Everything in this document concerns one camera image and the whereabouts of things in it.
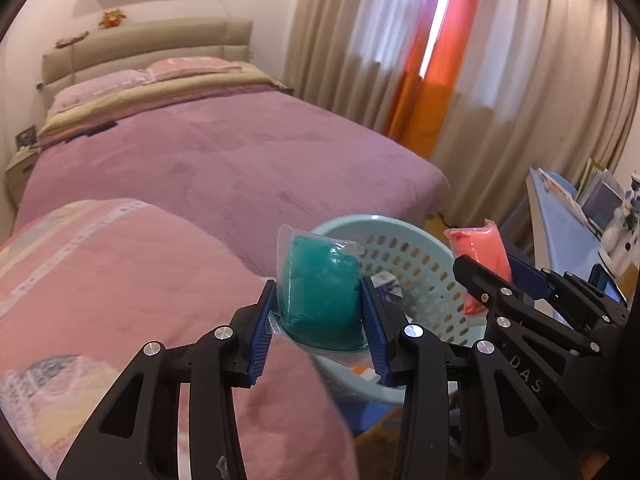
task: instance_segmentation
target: beige leather headboard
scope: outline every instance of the beige leather headboard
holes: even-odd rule
[[[179,18],[92,32],[42,56],[46,109],[63,88],[116,70],[144,70],[168,57],[213,56],[249,61],[253,22],[241,18]]]

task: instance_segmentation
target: red package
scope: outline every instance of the red package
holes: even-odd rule
[[[466,254],[504,280],[511,281],[511,266],[507,251],[504,250],[498,226],[493,220],[485,220],[484,227],[447,229],[444,234],[449,239],[451,251],[455,257]],[[485,312],[486,307],[467,293],[465,316],[478,316]]]

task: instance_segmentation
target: sheer curtain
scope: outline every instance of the sheer curtain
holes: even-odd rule
[[[294,95],[380,131],[424,0],[298,0],[285,81]]]
[[[481,0],[432,162],[450,224],[502,222],[529,166],[614,168],[638,98],[638,40],[613,0]]]

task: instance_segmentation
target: light blue plastic basket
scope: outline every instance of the light blue plastic basket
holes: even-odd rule
[[[365,249],[360,256],[360,275],[391,272],[408,292],[405,298],[408,315],[443,341],[471,346],[484,335],[485,318],[468,318],[463,313],[465,289],[453,277],[453,254],[427,232],[378,215],[337,218],[313,232],[360,243]],[[403,389],[385,388],[329,359],[312,357],[338,396],[345,394],[398,405],[404,402]]]

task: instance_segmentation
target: blue desk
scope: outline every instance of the blue desk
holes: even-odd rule
[[[552,192],[545,189],[533,168],[527,177],[527,193],[531,209],[536,268],[548,267],[558,274],[572,272],[589,279],[591,268],[603,264],[598,249],[600,241],[565,208]],[[550,307],[536,308],[552,314]]]

